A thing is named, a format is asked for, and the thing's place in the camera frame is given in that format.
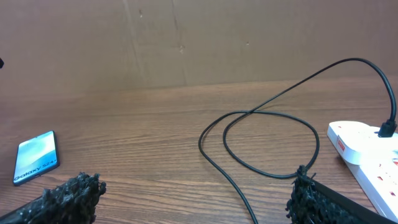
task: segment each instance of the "black plug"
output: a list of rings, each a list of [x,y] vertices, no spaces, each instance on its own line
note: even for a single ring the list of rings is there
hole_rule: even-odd
[[[383,123],[380,127],[379,137],[380,138],[389,138],[396,131],[397,123],[396,121],[387,120],[387,122]]]

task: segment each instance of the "extension socket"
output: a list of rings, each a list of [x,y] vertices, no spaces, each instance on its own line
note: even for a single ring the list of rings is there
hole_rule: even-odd
[[[398,134],[356,121],[329,124],[328,137],[380,215],[398,223]]]

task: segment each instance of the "cardboard wall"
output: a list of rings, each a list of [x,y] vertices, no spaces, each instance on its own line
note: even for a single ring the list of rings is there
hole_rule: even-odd
[[[300,79],[346,57],[395,75],[397,12],[396,0],[1,0],[0,96]]]

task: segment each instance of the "wooden table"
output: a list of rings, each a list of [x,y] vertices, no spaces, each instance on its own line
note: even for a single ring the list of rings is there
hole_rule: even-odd
[[[389,77],[398,93],[398,77]],[[100,173],[108,185],[96,223],[251,223],[227,180],[200,154],[203,129],[221,115],[250,109],[296,80],[137,90],[87,95],[0,98],[0,215],[35,199],[80,171]],[[328,123],[357,120],[379,126],[389,100],[375,75],[314,79],[264,110],[298,116],[320,135],[310,173],[355,202],[373,206],[326,136]],[[238,164],[223,147],[222,130],[204,148],[236,181],[260,223],[290,223],[285,204],[292,179],[263,177]],[[20,187],[12,185],[17,145],[54,130],[61,166]],[[228,134],[233,151],[267,172],[289,174],[315,150],[311,131],[289,119],[254,114]]]

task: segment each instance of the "phone screen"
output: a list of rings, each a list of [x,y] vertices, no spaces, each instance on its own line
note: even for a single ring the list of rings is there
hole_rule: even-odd
[[[53,131],[19,144],[14,173],[14,184],[22,184],[44,171],[56,168],[57,147]]]

